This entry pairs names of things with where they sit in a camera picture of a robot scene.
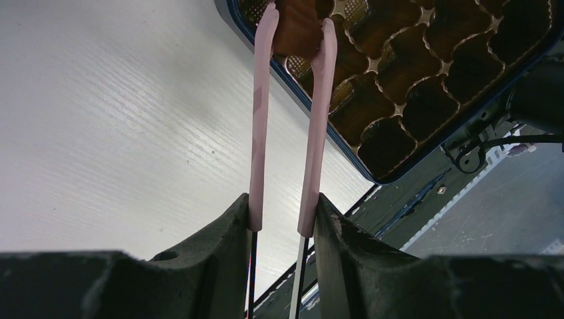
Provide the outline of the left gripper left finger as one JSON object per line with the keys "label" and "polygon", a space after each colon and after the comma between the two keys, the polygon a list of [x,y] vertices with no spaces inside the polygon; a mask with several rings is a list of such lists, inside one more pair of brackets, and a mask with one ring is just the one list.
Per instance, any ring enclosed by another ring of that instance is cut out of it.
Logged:
{"label": "left gripper left finger", "polygon": [[1,254],[2,318],[242,318],[248,196],[149,261],[121,251]]}

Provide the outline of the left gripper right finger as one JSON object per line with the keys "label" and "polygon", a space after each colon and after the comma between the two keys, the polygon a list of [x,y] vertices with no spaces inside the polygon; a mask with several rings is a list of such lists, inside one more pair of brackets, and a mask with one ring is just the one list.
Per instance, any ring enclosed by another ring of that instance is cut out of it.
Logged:
{"label": "left gripper right finger", "polygon": [[379,241],[324,196],[315,218],[322,318],[562,318],[563,257],[439,255]]}

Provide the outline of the brown rectangular chocolate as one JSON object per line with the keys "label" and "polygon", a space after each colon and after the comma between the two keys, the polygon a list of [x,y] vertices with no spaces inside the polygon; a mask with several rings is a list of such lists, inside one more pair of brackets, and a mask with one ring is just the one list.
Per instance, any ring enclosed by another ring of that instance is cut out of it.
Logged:
{"label": "brown rectangular chocolate", "polygon": [[273,52],[312,61],[323,39],[315,0],[276,1],[279,22],[273,38]]}

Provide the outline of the pink cat paw tongs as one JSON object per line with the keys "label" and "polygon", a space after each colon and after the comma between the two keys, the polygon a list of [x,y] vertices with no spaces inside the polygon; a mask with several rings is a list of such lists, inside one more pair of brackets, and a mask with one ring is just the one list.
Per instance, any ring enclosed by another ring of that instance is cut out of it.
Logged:
{"label": "pink cat paw tongs", "polygon": [[[273,52],[273,38],[278,22],[279,12],[276,9],[275,2],[272,2],[266,6],[263,12],[257,25],[254,40],[253,121],[248,203],[248,228],[252,232],[248,318],[253,316],[252,304],[255,292],[257,234],[262,229],[263,221],[269,73],[271,57],[275,55]],[[297,227],[300,241],[290,301],[290,318],[298,318],[301,307],[306,261],[305,253],[309,245],[309,239],[313,235],[315,211],[319,201],[323,152],[337,59],[338,44],[335,25],[330,18],[326,18],[321,22],[323,39],[320,43],[318,54],[314,60],[310,61],[314,86],[309,118],[305,174]]]}

